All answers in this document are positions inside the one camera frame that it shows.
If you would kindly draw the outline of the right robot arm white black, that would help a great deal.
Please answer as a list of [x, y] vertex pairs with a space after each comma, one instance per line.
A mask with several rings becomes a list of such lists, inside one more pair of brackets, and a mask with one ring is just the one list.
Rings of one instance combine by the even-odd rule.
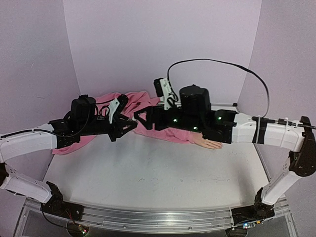
[[177, 128], [201, 133], [204, 139], [221, 143], [253, 143], [289, 150], [289, 157], [279, 175], [262, 187], [254, 203], [232, 210], [234, 226], [274, 216], [274, 204], [299, 179], [316, 171], [316, 139], [308, 117], [298, 121], [249, 116], [232, 110], [213, 110], [209, 92], [196, 85], [183, 87], [180, 105], [149, 106], [134, 113], [134, 118], [148, 130]]

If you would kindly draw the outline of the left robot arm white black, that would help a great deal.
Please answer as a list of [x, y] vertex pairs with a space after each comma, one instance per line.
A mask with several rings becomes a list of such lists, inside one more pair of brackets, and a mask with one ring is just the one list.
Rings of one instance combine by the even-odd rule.
[[97, 110], [93, 97], [81, 95], [72, 101], [71, 110], [62, 119], [0, 137], [0, 188], [46, 204], [55, 215], [67, 210], [58, 187], [18, 173], [7, 164], [11, 158], [42, 150], [54, 150], [79, 143], [82, 137], [107, 134], [112, 142], [136, 128], [137, 123], [124, 116], [128, 103], [124, 94], [110, 101], [107, 112]]

